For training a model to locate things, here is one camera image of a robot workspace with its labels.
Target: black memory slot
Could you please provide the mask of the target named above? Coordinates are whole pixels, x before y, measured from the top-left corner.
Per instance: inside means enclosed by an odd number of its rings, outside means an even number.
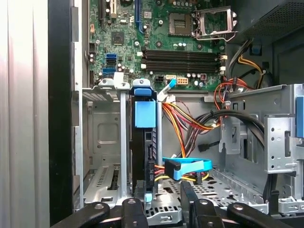
[[[149,60],[164,60],[164,61],[204,61],[217,62],[217,55],[215,53],[205,52],[189,52],[189,51],[163,51],[163,50],[146,50],[144,56]]]
[[[216,73],[218,67],[214,64],[194,64],[194,63],[172,63],[172,62],[149,62],[146,63],[146,70],[157,72],[193,72],[193,73]]]

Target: chip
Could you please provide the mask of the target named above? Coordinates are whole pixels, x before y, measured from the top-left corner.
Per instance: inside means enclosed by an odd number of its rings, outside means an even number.
[[[169,14],[169,35],[191,36],[191,15],[184,13]]]
[[[123,45],[124,44],[124,33],[123,32],[112,32],[112,45]]]

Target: blue pcie slot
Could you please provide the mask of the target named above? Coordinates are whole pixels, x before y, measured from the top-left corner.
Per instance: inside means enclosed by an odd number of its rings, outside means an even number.
[[[142,22],[141,22],[141,0],[135,0],[135,24],[139,29],[139,32],[143,34]]]
[[[103,75],[114,74],[116,71],[115,68],[103,68]]]
[[[106,54],[105,58],[111,59],[111,60],[117,60],[117,55],[116,54]]]

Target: yellow wire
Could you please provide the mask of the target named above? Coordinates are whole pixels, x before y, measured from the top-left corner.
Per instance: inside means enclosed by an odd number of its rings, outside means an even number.
[[[170,119],[172,121],[173,128],[174,128],[174,130],[175,130],[175,132],[177,134],[177,137],[179,139],[179,142],[180,142],[181,155],[182,155],[183,158],[185,158],[186,157],[186,152],[185,152],[185,148],[183,146],[183,139],[182,139],[182,137],[181,137],[181,135],[179,133],[179,129],[178,129],[178,126],[177,126],[177,124],[175,122],[175,119],[174,119],[173,115],[171,114],[170,110],[167,107],[164,106],[164,110],[168,114],[168,116],[170,117]]]
[[[189,177],[182,177],[182,179],[187,180],[187,181],[196,181],[196,179],[192,179],[192,178],[189,178]]]
[[[207,175],[204,176],[204,177],[201,179],[201,181],[204,181],[204,180],[207,179],[208,177],[209,177],[209,173],[207,173]]]
[[[206,176],[204,176],[201,180],[204,181],[205,179],[207,179],[209,177],[209,173],[207,173]],[[154,181],[158,181],[160,179],[164,179],[164,178],[169,178],[169,176],[160,176],[160,177],[157,177],[155,178]],[[189,178],[189,177],[182,177],[183,180],[187,180],[187,181],[196,181],[196,179],[192,179],[192,178]]]
[[[160,177],[155,178],[154,181],[158,181],[158,180],[164,179],[164,178],[169,178],[169,176],[160,176]]]
[[[182,109],[180,109],[180,108],[179,108],[177,105],[175,105],[175,104],[172,104],[172,103],[164,103],[164,104],[166,104],[166,105],[171,105],[171,106],[173,106],[174,108],[178,109],[181,113],[183,113],[183,114],[185,115],[185,117],[186,117],[189,121],[195,122],[195,124],[198,125],[200,128],[202,128],[203,130],[212,130],[212,129],[215,128],[215,127],[206,127],[206,126],[201,125],[201,124],[198,123],[195,119],[193,119],[192,116],[190,116],[190,115],[188,115],[187,113],[185,113]]]
[[[256,68],[261,74],[263,73],[262,69],[254,62],[248,60],[248,59],[245,59],[243,58],[243,55],[241,55],[239,58],[238,58],[238,61],[242,64],[249,64],[249,65],[252,65],[254,68]]]

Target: blue latch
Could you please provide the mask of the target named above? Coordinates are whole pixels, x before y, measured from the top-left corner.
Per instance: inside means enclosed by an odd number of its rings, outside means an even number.
[[[137,88],[134,89],[135,96],[152,96],[152,90],[150,88]]]
[[[180,164],[178,170],[166,170],[165,163],[165,173],[173,177],[174,180],[180,180],[182,176],[189,172],[206,172],[212,170],[212,161],[209,159],[200,158],[162,158],[164,162],[173,161],[174,163]]]
[[[135,127],[156,127],[156,101],[135,101]]]
[[[304,138],[304,96],[296,98],[296,137]]]

